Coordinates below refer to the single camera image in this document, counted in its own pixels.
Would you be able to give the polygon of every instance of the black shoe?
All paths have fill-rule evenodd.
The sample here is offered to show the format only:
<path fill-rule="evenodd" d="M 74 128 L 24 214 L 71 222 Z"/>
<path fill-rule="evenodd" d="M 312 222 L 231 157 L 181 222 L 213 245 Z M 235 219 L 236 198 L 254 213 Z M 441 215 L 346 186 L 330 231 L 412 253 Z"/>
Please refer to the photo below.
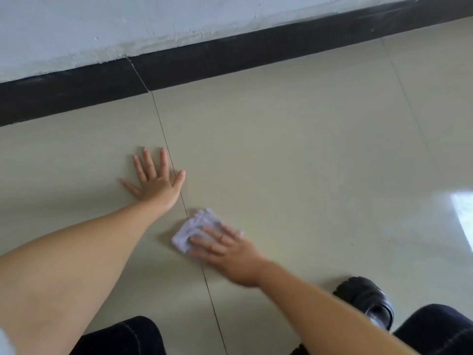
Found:
<path fill-rule="evenodd" d="M 393 306 L 386 294 L 371 280 L 353 276 L 341 283 L 334 295 L 360 310 L 380 328 L 389 330 L 393 325 Z"/>

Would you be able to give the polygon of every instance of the beige floor tile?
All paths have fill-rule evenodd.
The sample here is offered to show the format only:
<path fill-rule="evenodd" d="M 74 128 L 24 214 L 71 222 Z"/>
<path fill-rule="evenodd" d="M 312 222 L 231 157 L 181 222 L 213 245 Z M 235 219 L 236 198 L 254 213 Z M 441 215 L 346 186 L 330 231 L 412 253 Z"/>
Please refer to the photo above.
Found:
<path fill-rule="evenodd" d="M 473 17 L 384 42 L 449 186 L 473 189 Z"/>
<path fill-rule="evenodd" d="M 212 207 L 327 289 L 372 278 L 396 324 L 433 300 L 473 314 L 471 250 L 380 41 L 154 96 L 188 211 Z M 297 344 L 259 292 L 206 272 L 230 355 Z"/>
<path fill-rule="evenodd" d="M 142 145 L 165 146 L 151 94 L 0 128 L 0 252 L 129 203 Z M 170 355 L 225 354 L 201 268 L 166 242 L 185 219 L 179 201 L 150 228 L 89 330 L 145 315 Z"/>

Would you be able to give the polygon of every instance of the cleaning rag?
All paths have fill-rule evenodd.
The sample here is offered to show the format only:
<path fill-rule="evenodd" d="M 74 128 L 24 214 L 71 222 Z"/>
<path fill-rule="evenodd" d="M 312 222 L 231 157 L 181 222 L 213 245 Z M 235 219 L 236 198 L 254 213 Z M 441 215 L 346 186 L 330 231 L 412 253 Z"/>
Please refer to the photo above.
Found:
<path fill-rule="evenodd" d="M 184 223 L 171 239 L 171 242 L 181 253 L 185 254 L 192 249 L 192 244 L 189 243 L 190 237 L 202 237 L 207 240 L 215 241 L 209 234 L 202 231 L 202 226 L 208 226 L 220 231 L 220 224 L 220 219 L 217 218 L 212 209 L 201 209 Z"/>

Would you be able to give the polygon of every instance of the pant leg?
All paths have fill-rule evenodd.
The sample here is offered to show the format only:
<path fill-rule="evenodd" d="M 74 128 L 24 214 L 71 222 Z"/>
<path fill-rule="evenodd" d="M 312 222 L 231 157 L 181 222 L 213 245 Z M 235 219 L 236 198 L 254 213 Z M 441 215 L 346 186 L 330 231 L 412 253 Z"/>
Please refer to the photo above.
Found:
<path fill-rule="evenodd" d="M 166 355 L 155 323 L 137 316 L 82 336 L 70 355 Z"/>
<path fill-rule="evenodd" d="M 421 355 L 473 354 L 473 321 L 446 305 L 420 308 L 394 335 Z"/>

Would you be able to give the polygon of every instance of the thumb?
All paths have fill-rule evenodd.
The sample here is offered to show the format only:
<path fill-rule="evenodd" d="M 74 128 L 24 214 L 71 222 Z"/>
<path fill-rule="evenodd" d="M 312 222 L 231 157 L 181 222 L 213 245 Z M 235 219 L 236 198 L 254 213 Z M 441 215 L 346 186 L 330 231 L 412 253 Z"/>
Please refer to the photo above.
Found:
<path fill-rule="evenodd" d="M 184 184 L 184 180 L 186 180 L 186 171 L 180 170 L 174 179 L 173 188 L 180 192 L 182 185 Z"/>

